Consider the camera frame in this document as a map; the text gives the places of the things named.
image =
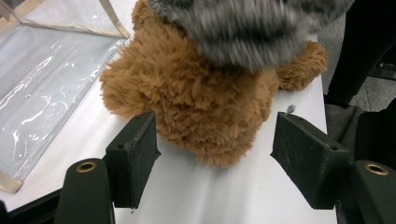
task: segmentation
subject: stuffed animal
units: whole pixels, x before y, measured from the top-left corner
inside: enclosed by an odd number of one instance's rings
[[[236,164],[252,147],[277,90],[302,90],[328,60],[320,44],[305,40],[288,63],[213,61],[147,0],[136,2],[133,23],[134,39],[100,77],[106,108],[126,118],[155,111],[164,139],[195,153],[198,162],[221,167]]]

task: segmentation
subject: screw hole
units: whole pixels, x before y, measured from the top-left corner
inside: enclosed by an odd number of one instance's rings
[[[87,173],[96,167],[96,162],[87,161],[82,163],[80,166],[77,167],[77,172],[79,173]]]
[[[389,174],[387,169],[385,169],[384,167],[379,166],[379,165],[367,164],[365,166],[365,168],[366,168],[366,170],[368,170],[371,173],[376,174],[376,175],[388,175]]]

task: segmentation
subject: table surface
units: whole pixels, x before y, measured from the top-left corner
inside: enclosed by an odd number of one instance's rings
[[[134,6],[116,5],[128,30]],[[0,192],[8,211],[62,187],[67,168],[105,149],[127,120],[110,114],[96,81],[16,194]],[[334,210],[314,210],[270,156],[278,111],[295,105],[294,114],[326,132],[321,79],[304,91],[279,91],[272,114],[257,132],[254,147],[234,167],[198,164],[194,156],[158,136],[155,162],[140,207],[115,209],[117,223],[336,223]]]

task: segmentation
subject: brown plush toy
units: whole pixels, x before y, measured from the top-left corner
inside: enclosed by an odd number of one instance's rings
[[[214,65],[146,0],[136,3],[133,23],[134,39],[100,77],[106,108],[126,118],[155,111],[161,136],[211,165],[237,163],[268,119],[277,89],[302,90],[327,63],[324,48],[307,42],[293,63],[278,68]]]

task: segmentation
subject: gray floor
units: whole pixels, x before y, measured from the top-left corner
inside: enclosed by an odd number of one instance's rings
[[[327,93],[332,74],[338,62],[344,38],[345,16],[335,21],[318,34],[318,42],[329,55],[328,70],[322,74],[323,91]],[[352,99],[351,105],[357,105],[366,111],[379,111],[396,98],[396,81],[367,77],[359,93]]]

